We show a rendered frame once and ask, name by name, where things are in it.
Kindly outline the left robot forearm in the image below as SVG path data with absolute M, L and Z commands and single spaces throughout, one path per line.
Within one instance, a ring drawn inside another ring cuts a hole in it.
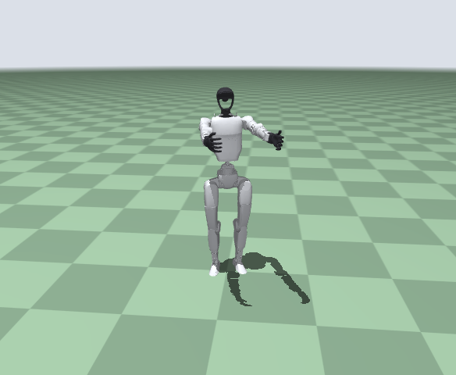
M 268 141 L 269 140 L 269 133 L 270 131 L 267 131 L 264 126 L 259 127 L 256 131 L 256 135 L 261 138 L 263 141 Z

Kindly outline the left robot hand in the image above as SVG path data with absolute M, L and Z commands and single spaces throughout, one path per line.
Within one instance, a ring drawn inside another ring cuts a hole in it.
M 283 146 L 281 143 L 283 143 L 284 136 L 281 136 L 280 134 L 282 133 L 281 130 L 279 130 L 278 134 L 274 134 L 269 132 L 269 140 L 267 141 L 270 144 L 273 144 L 276 147 L 276 150 L 281 150 L 281 147 Z

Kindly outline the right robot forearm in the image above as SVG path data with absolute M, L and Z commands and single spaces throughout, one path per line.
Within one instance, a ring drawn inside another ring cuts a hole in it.
M 201 132 L 200 132 L 200 133 L 201 133 L 201 140 L 202 140 L 202 143 L 203 143 L 203 141 L 204 141 L 204 137 L 205 137 L 205 136 L 209 136 L 209 135 L 211 134 L 209 131 L 203 130 L 203 127 L 201 128 Z M 204 143 L 203 143 L 203 145 L 204 145 Z M 205 145 L 204 145 L 204 146 L 205 146 Z

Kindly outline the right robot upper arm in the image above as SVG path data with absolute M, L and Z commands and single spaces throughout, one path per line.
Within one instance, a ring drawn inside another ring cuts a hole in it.
M 199 130 L 201 132 L 201 128 L 203 127 L 203 130 L 207 130 L 210 133 L 213 133 L 212 128 L 211 128 L 211 121 L 209 118 L 201 118 L 200 124 L 199 124 Z

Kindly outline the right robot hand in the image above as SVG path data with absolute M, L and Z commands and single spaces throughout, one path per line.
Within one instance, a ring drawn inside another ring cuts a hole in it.
M 203 141 L 204 145 L 206 147 L 208 147 L 208 149 L 212 152 L 222 152 L 222 151 L 217 151 L 214 149 L 214 148 L 222 148 L 222 147 L 214 146 L 214 145 L 221 145 L 222 142 L 220 142 L 220 143 L 213 142 L 213 141 L 221 140 L 222 138 L 212 138 L 213 135 L 216 135 L 216 132 L 213 132 L 209 136 L 204 137 L 204 141 Z

